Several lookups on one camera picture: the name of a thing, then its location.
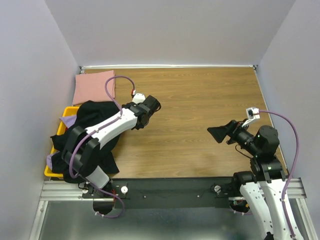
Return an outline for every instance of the pink towel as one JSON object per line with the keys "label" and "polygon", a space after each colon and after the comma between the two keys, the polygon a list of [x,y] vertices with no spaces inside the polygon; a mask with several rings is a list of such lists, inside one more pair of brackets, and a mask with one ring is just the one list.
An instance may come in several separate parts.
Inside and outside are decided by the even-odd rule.
{"label": "pink towel", "polygon": [[[72,104],[83,104],[89,100],[94,102],[112,101],[106,94],[105,83],[113,76],[115,76],[115,71],[113,70],[76,75]],[[115,98],[115,80],[111,80],[106,87],[111,96]]]}

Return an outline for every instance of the wood grain surface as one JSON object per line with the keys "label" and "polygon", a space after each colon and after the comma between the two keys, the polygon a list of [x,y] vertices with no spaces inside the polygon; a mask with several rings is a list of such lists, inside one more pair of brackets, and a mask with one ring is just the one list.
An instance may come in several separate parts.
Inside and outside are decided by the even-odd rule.
{"label": "wood grain surface", "polygon": [[[207,128],[245,119],[248,107],[266,109],[252,68],[116,69],[115,74],[133,79],[137,93],[154,96],[162,109],[145,129],[122,134],[112,151],[120,170],[114,178],[217,177],[250,170],[250,160],[235,144],[218,144]],[[118,78],[116,100],[129,103],[131,89],[128,80]],[[262,114],[249,131],[255,135],[270,124]],[[277,156],[282,160],[279,151]]]}

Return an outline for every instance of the yellow plastic tray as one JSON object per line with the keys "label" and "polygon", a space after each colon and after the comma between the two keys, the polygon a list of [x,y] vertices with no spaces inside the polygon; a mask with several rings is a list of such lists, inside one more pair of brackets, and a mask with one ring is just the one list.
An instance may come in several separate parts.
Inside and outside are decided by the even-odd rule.
{"label": "yellow plastic tray", "polygon": [[[67,116],[72,116],[72,115],[76,115],[77,111],[78,111],[79,107],[78,106],[67,106],[64,109],[63,115],[62,117],[67,117]],[[58,131],[56,132],[57,135],[62,135],[65,133],[67,126],[61,121],[59,124],[59,128]],[[51,152],[50,154],[55,153],[57,150],[54,148],[54,146],[52,146]],[[64,177],[63,174],[60,173],[53,173],[51,171],[51,169],[48,167],[48,165],[45,166],[44,169],[44,175],[47,177],[55,177],[55,178],[60,178],[62,179]]]}

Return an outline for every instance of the black cloth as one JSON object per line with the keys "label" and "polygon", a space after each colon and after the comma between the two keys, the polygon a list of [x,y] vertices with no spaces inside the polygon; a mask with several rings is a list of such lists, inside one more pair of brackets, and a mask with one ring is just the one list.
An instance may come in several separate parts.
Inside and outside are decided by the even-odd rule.
{"label": "black cloth", "polygon": [[[84,180],[82,177],[75,179],[71,178],[69,174],[69,165],[62,159],[62,151],[65,148],[68,137],[77,126],[83,129],[94,126],[102,121],[112,117],[119,112],[119,109],[114,102],[94,102],[87,101],[82,104],[77,113],[74,125],[68,128],[62,135],[51,136],[53,146],[59,152],[52,156],[52,172],[55,174],[63,174],[63,180],[67,183],[82,183]],[[119,169],[115,163],[114,156],[111,150],[116,146],[120,135],[110,140],[99,152],[99,166],[106,174],[117,174]]]}

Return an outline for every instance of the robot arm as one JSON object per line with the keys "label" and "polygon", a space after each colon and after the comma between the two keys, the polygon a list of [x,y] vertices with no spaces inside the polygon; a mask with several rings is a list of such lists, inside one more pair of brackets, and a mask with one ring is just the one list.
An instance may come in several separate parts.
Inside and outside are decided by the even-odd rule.
{"label": "robot arm", "polygon": [[[287,193],[282,199],[286,176],[281,162],[275,156],[279,146],[278,131],[271,126],[262,126],[253,136],[247,129],[249,124],[260,119],[259,109],[250,107],[246,109],[246,112],[248,119],[232,120],[225,126],[207,129],[218,143],[229,136],[228,145],[237,143],[252,155],[250,159],[252,172],[236,172],[233,175],[232,183],[228,185],[231,191],[227,195],[228,197],[244,196],[258,223],[262,239],[303,240]],[[291,236],[285,211],[294,228],[295,237]]]}
{"label": "robot arm", "polygon": [[153,96],[149,95],[145,98],[143,94],[135,94],[132,102],[122,106],[122,115],[118,112],[105,121],[87,127],[86,129],[83,129],[80,126],[75,127],[70,133],[62,152],[62,158],[69,164],[78,143],[88,135],[88,133],[92,133],[95,130],[95,133],[81,145],[80,149],[75,154],[72,168],[83,178],[86,178],[95,186],[102,189],[110,179],[98,166],[100,149],[110,140],[126,130],[143,129],[148,124],[150,117],[160,108],[161,105],[159,101]]}

